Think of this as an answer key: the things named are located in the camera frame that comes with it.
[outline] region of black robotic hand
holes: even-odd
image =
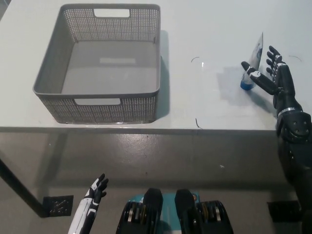
[[[271,75],[269,79],[259,71],[251,67],[247,62],[242,62],[244,70],[251,80],[267,93],[274,95],[273,105],[277,116],[289,111],[302,111],[302,107],[295,99],[293,78],[288,65],[282,60],[280,53],[269,46],[269,57],[266,62],[269,65],[267,72]]]

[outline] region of table leg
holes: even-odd
[[[70,216],[74,196],[44,197],[41,204],[0,159],[0,177],[41,218]]]

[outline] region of gray plastic basket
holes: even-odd
[[[157,5],[64,5],[34,92],[59,123],[153,122],[159,37]]]

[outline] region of white table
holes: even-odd
[[[160,90],[163,109],[155,122],[59,124],[33,93],[60,7],[88,2],[161,7],[161,55],[169,87]],[[290,66],[297,100],[312,113],[311,10],[310,0],[14,0],[0,21],[0,129],[192,130],[198,129],[197,119],[208,130],[273,130],[272,97],[259,87],[250,94],[239,87],[240,62],[249,58],[263,32],[261,69],[268,46],[275,46]]]

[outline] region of black mechanical part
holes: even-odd
[[[127,202],[116,234],[155,234],[163,197],[159,189],[149,189],[140,202]]]
[[[202,234],[202,221],[197,212],[194,197],[187,189],[175,194],[176,213],[180,221],[182,234]]]
[[[303,112],[301,105],[295,99],[293,78],[288,65],[272,46],[269,47],[269,50],[267,64],[270,68],[267,68],[267,71],[270,73],[272,81],[255,69],[247,74],[267,93],[274,95],[273,105],[277,112],[276,133],[279,160],[285,177],[293,185],[300,203],[301,215],[297,217],[303,217],[302,232],[310,234],[312,233],[311,116]],[[242,62],[242,66],[245,71],[251,70],[246,62]]]
[[[204,213],[200,213],[203,220],[204,234],[233,234],[233,229],[227,212],[220,201],[206,201],[197,203],[197,210],[200,208]]]
[[[220,201],[195,204],[192,193],[181,189],[176,192],[175,206],[183,234],[233,234],[229,217]]]
[[[301,207],[298,201],[268,202],[268,208],[274,223],[299,222],[302,219]]]

